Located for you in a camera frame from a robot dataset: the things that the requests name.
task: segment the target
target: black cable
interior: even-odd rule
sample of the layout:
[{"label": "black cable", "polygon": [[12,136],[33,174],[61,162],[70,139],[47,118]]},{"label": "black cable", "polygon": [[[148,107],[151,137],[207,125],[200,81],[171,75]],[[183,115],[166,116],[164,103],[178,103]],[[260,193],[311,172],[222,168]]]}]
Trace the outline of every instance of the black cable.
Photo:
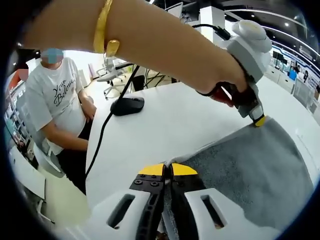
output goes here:
[{"label": "black cable", "polygon": [[[161,77],[163,77],[163,76],[166,76],[166,75],[159,75],[158,78],[161,78]],[[152,79],[152,78],[153,78],[153,77],[148,77],[148,80],[149,80],[149,79]]]},{"label": "black cable", "polygon": [[153,79],[155,79],[159,74],[160,74],[160,72],[158,72],[154,77],[152,77],[151,80],[148,81],[148,82],[143,86],[143,88],[145,88],[145,87],[148,88],[148,84],[151,83],[151,81],[152,81]]},{"label": "black cable", "polygon": [[215,33],[222,38],[223,40],[229,40],[231,38],[231,34],[225,30],[224,28],[221,28],[219,26],[213,26],[210,24],[196,24],[192,26],[194,29],[195,28],[199,28],[199,27],[208,27],[208,28],[212,28]]},{"label": "black cable", "polygon": [[[120,100],[120,99],[122,99],[122,98],[124,97],[126,91],[128,90],[128,87],[130,86],[130,83],[132,82],[133,78],[135,77],[135,75],[136,75],[139,67],[140,67],[140,66],[138,66],[138,65],[135,67],[135,69],[134,69],[133,73],[131,74],[128,82],[127,82],[126,85],[124,86],[124,89],[123,89],[122,93],[120,94],[118,100]],[[91,163],[90,163],[90,166],[89,166],[89,168],[88,168],[88,171],[85,173],[85,179],[87,179],[87,176],[88,176],[88,174],[90,173],[90,170],[91,170],[92,166],[93,166],[94,163],[95,163],[96,157],[97,157],[97,155],[98,155],[98,152],[99,152],[99,149],[100,149],[100,146],[101,146],[102,138],[103,138],[103,136],[104,136],[105,127],[106,127],[107,123],[109,122],[110,118],[112,117],[112,115],[114,114],[114,109],[116,109],[117,104],[118,104],[118,101],[115,103],[114,108],[113,108],[112,110],[110,110],[109,115],[106,117],[104,123],[102,124],[102,128],[101,128],[101,132],[100,132],[100,137],[99,137],[98,145],[97,145],[97,147],[96,147],[96,149],[95,149],[95,152],[94,152],[92,161],[91,161]]]},{"label": "black cable", "polygon": [[164,78],[165,78],[165,76],[162,76],[162,77],[160,78],[160,80],[156,83],[156,85],[155,85],[154,87],[156,87],[159,83],[161,83],[161,81],[162,81]]},{"label": "black cable", "polygon": [[150,69],[148,69],[148,71],[147,71],[147,72],[145,73],[145,75],[144,75],[144,80],[145,80],[144,84],[147,84],[149,72],[150,72]]}]

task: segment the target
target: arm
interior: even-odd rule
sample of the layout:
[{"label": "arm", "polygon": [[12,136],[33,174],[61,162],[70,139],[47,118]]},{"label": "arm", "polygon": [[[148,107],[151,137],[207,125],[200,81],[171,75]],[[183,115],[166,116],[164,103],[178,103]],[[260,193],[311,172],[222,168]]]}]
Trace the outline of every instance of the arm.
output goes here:
[{"label": "arm", "polygon": [[93,120],[95,117],[97,108],[95,107],[95,105],[93,103],[93,99],[90,98],[87,95],[87,93],[85,92],[84,86],[82,85],[80,78],[79,78],[78,68],[73,60],[71,60],[71,64],[73,65],[74,71],[76,73],[75,90],[76,90],[76,93],[78,94],[78,98],[81,102],[82,111],[83,111],[87,121],[89,121],[89,119]]},{"label": "arm", "polygon": [[88,97],[84,89],[80,90],[80,92],[78,93],[78,98],[81,102],[81,107],[84,112],[84,115],[87,117],[87,121],[89,119],[93,120],[95,117],[97,108],[92,102],[92,99]]},{"label": "arm", "polygon": [[[53,0],[35,19],[24,46],[92,52],[104,3]],[[246,89],[243,70],[227,51],[143,0],[113,0],[105,30],[106,41],[120,41],[117,57],[170,75],[199,92],[208,93],[221,81],[236,84],[240,92]]]},{"label": "arm", "polygon": [[53,120],[41,128],[41,130],[50,142],[64,149],[87,151],[88,140],[58,129]]}]

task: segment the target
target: printed text on t-shirt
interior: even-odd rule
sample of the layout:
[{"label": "printed text on t-shirt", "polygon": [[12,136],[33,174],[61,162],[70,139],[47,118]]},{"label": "printed text on t-shirt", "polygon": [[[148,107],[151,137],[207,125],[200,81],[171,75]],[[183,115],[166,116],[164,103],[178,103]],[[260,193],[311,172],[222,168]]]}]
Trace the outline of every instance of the printed text on t-shirt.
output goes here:
[{"label": "printed text on t-shirt", "polygon": [[54,91],[54,100],[53,103],[58,107],[64,97],[66,96],[70,86],[75,83],[76,81],[72,78],[67,84],[67,80],[63,80],[56,88],[53,89]]}]

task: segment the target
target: white table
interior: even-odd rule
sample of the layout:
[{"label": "white table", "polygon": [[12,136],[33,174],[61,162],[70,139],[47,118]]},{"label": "white table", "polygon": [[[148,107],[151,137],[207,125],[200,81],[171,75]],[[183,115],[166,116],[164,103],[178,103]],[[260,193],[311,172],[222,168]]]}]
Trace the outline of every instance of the white table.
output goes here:
[{"label": "white table", "polygon": [[[292,95],[268,78],[263,77],[258,88],[264,113],[290,134],[315,185],[320,166],[320,126]],[[138,114],[113,116],[106,125],[100,150],[86,180],[90,208],[112,193],[127,189],[143,167],[192,153],[252,122],[248,117],[241,118],[235,107],[203,97],[183,83],[131,95],[143,97],[145,106]],[[98,103],[89,138],[86,170],[111,103]]]}]

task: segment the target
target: yellow bracelet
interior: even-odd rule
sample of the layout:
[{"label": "yellow bracelet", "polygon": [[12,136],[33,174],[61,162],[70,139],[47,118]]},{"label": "yellow bracelet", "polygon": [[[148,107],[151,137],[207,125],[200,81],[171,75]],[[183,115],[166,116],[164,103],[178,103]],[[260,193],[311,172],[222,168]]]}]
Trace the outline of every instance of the yellow bracelet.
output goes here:
[{"label": "yellow bracelet", "polygon": [[106,0],[104,7],[99,15],[96,23],[94,39],[93,39],[93,49],[97,54],[106,53],[107,57],[113,57],[120,46],[120,42],[116,39],[110,40],[105,49],[105,32],[108,13],[113,0]]}]

